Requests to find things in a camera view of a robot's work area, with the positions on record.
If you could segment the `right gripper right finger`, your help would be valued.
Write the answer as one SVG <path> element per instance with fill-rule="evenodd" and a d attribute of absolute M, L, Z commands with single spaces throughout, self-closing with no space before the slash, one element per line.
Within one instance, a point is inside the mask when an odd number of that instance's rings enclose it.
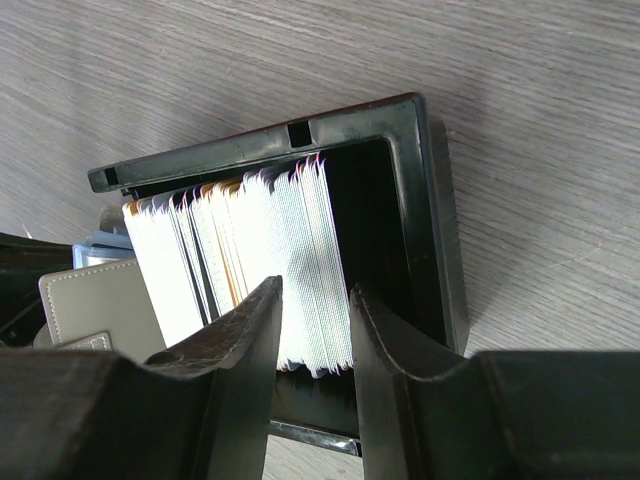
<path fill-rule="evenodd" d="M 369 479 L 635 479 L 639 356 L 482 351 L 463 357 L 361 288 L 350 298 Z"/>

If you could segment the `black card box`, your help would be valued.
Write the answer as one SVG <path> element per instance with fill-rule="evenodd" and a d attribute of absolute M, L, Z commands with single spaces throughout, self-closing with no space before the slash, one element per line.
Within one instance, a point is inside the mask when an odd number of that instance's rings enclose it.
<path fill-rule="evenodd" d="M 354 295 L 356 364 L 313 379 L 270 374 L 266 348 L 216 369 L 203 435 L 216 452 L 269 435 L 372 458 L 403 451 L 420 429 L 413 389 L 429 363 L 457 362 L 469 335 L 444 123 L 407 93 L 91 170 L 93 191 L 134 199 L 258 167 L 328 157 L 338 242 Z"/>

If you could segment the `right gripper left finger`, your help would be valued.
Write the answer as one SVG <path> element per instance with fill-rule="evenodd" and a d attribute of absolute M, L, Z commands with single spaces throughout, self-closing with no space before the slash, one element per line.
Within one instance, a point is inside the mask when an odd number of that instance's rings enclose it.
<path fill-rule="evenodd" d="M 5 479 L 258 479 L 283 282 L 138 364 L 112 351 L 1 353 Z"/>

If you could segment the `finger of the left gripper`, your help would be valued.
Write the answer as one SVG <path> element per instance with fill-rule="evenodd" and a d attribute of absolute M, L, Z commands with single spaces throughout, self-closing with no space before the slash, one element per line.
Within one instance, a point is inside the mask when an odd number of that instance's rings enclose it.
<path fill-rule="evenodd" d="M 1 344 L 31 345 L 46 319 L 38 282 L 72 268 L 71 246 L 1 234 Z"/>

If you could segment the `grey leather card holder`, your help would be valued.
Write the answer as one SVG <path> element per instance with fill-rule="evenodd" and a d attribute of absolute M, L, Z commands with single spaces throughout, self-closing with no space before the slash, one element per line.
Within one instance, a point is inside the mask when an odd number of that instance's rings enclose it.
<path fill-rule="evenodd" d="M 46 323 L 35 348 L 114 350 L 137 362 L 166 348 L 118 205 L 71 247 L 73 268 L 38 282 Z"/>

